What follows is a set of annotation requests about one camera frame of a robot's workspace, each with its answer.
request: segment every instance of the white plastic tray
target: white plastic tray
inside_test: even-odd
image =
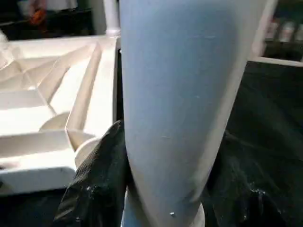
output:
[[[9,43],[0,69],[0,195],[66,187],[116,119],[116,38]]]

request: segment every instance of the white pipe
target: white pipe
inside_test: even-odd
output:
[[[124,227],[203,223],[200,195],[265,3],[121,1],[125,138],[136,186]]]
[[[121,33],[117,0],[103,0],[106,18],[106,34],[117,36]]]

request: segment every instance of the black surface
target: black surface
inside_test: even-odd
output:
[[[220,227],[303,226],[302,75],[249,63],[207,184]]]
[[[32,25],[27,19],[19,18],[11,23],[9,17],[4,17],[3,20],[7,23],[0,24],[0,29],[9,40],[95,34],[90,9],[48,11],[45,22],[39,26]]]
[[[120,227],[129,176],[124,123],[117,121],[77,169],[52,227]]]

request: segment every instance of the black plastic bag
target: black plastic bag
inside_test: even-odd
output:
[[[303,226],[302,75],[247,67],[207,183],[219,227]]]
[[[52,227],[120,227],[129,173],[124,124],[118,121],[77,170]]]

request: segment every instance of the white plastic part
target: white plastic part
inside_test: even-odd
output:
[[[103,0],[106,18],[106,34],[117,36],[121,33],[117,0]]]
[[[116,42],[91,36],[9,44],[21,54],[0,69],[0,195],[70,183],[76,156],[80,163],[91,152],[78,148],[99,140],[116,118]]]
[[[262,17],[259,22],[257,32],[255,34],[255,39],[252,44],[251,58],[256,56],[262,56],[265,50],[265,38],[267,35],[268,27],[272,22],[273,15],[276,10],[278,0],[267,0],[266,5],[263,10]]]
[[[200,195],[265,4],[120,2],[125,139],[142,202],[125,211],[124,227],[204,222]]]

